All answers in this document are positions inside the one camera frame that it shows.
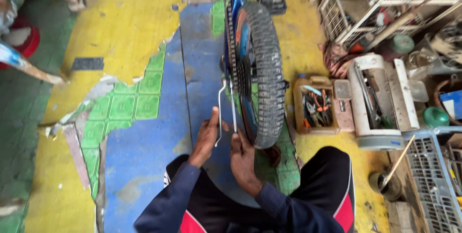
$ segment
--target pliers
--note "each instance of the pliers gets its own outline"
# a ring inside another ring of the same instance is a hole
[[[316,104],[315,104],[315,97],[313,96],[313,93],[311,92],[309,94],[308,99],[305,102],[306,109],[309,112],[309,116],[311,117],[311,120],[314,122],[315,127],[320,128],[321,125],[319,122],[322,122],[322,119],[318,117],[317,112],[316,112]]]
[[[325,127],[330,127],[330,117],[329,114],[327,113],[328,106],[327,106],[327,101],[328,101],[328,96],[326,95],[326,90],[322,89],[321,90],[321,96],[314,96],[315,98],[315,103],[318,106],[316,109],[318,112],[320,112],[321,117],[322,117],[322,122],[324,123]]]

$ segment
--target orange-handled pliers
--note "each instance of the orange-handled pliers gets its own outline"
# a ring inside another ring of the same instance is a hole
[[[322,121],[325,126],[330,127],[330,118],[329,115],[327,114],[328,107],[326,105],[326,90],[322,89],[321,90],[321,97],[322,97],[322,105],[319,103],[317,97],[315,96],[315,103],[318,106],[317,111],[320,112]]]

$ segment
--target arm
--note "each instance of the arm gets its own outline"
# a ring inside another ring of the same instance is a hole
[[[171,183],[157,194],[135,221],[136,231],[177,232],[199,174],[199,168],[183,163]]]
[[[212,154],[218,120],[218,108],[213,107],[210,120],[204,120],[200,126],[188,162],[180,166],[171,183],[157,194],[135,221],[134,227],[138,233],[178,232],[200,168]],[[223,120],[221,123],[223,129],[228,131],[228,124]]]
[[[288,232],[343,232],[340,224],[323,209],[305,201],[287,197],[270,183],[265,183],[255,200]]]
[[[287,197],[255,176],[255,148],[238,129],[231,140],[231,170],[237,183],[288,232],[343,232],[340,224],[324,210],[306,201]]]

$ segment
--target gray plastic crate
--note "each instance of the gray plastic crate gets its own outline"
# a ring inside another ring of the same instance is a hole
[[[431,233],[462,233],[462,211],[445,167],[437,135],[462,133],[462,127],[437,127],[403,133],[406,143],[415,134],[407,156]]]

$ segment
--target person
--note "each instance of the person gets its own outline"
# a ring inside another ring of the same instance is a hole
[[[222,193],[202,168],[217,138],[218,108],[199,130],[192,153],[166,167],[165,188],[136,219],[138,233],[354,231],[354,185],[348,154],[323,147],[301,169],[290,195],[254,173],[255,148],[238,129],[231,139],[231,170],[239,186],[261,206],[241,205]],[[229,127],[223,120],[222,126]]]

